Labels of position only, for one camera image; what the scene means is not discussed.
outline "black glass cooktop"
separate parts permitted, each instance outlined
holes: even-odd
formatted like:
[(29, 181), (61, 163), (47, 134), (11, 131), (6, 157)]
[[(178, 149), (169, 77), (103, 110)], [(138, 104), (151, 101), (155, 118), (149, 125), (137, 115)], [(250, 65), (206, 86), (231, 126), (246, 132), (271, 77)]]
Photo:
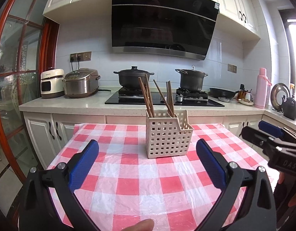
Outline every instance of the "black glass cooktop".
[[(163, 101), (161, 101), (161, 96), (159, 92), (151, 92), (153, 105), (165, 105)], [(176, 93), (173, 93), (174, 105), (176, 106), (202, 106), (202, 107), (224, 107), (221, 103), (212, 101), (208, 99), (208, 101), (190, 101), (184, 100), (182, 102), (176, 101)], [(139, 98), (119, 98), (118, 91), (113, 94), (105, 104), (121, 104), (121, 105), (144, 105), (144, 99)]]

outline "frying pan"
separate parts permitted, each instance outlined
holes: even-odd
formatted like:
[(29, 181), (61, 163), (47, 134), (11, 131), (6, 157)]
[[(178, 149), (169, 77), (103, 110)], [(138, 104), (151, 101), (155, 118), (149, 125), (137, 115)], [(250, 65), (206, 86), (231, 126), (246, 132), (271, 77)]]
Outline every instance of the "frying pan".
[(239, 91), (233, 92), (225, 89), (210, 88), (209, 95), (214, 98), (225, 97), (230, 100), (234, 98), (235, 94), (238, 92)]

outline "countertop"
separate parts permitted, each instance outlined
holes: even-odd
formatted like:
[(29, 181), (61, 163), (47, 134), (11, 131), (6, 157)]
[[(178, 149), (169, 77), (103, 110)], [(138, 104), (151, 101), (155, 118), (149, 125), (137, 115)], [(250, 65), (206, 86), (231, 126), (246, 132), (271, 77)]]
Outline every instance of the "countertop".
[[(24, 103), (19, 106), (20, 111), (53, 113), (53, 114), (74, 114), (74, 115), (96, 115), (96, 116), (145, 116), (145, 105), (106, 105), (104, 102), (111, 97), (116, 88), (111, 89), (112, 92), (99, 91), (89, 97), (71, 99), (61, 96), (53, 99), (38, 98), (33, 101)], [(209, 99), (218, 101), (218, 99), (209, 97)], [(235, 100), (230, 103), (220, 102), (225, 107), (200, 107), (200, 106), (175, 106), (176, 110), (187, 109), (189, 117), (194, 116), (247, 116), (247, 115), (266, 115), (288, 127), (296, 130), (296, 121), (292, 121), (283, 116), (283, 114), (272, 109), (259, 109), (255, 107), (245, 106)], [(166, 106), (155, 105), (154, 109), (166, 109)]]

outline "hand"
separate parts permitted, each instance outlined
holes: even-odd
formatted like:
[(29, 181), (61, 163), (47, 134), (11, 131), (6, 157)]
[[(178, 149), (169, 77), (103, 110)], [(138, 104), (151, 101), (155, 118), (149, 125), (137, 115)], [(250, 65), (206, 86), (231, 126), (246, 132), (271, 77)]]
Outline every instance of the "hand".
[[(282, 184), (285, 180), (285, 173), (280, 172), (279, 173), (279, 178), (278, 178), (278, 183)], [(296, 193), (295, 195), (290, 199), (290, 201), (288, 202), (288, 207), (293, 207), (296, 205)]]
[(152, 231), (155, 223), (152, 219), (147, 219), (144, 221), (140, 221), (138, 224), (134, 226), (127, 227), (122, 231)]

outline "beige plastic basket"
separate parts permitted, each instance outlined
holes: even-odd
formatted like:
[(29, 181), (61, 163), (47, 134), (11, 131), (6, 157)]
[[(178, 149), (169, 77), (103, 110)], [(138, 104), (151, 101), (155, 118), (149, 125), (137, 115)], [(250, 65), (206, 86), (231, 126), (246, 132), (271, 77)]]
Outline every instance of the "beige plastic basket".
[(155, 110), (149, 118), (146, 111), (146, 149), (148, 158), (185, 156), (193, 127), (188, 123), (187, 110), (175, 110), (175, 118), (167, 110)]

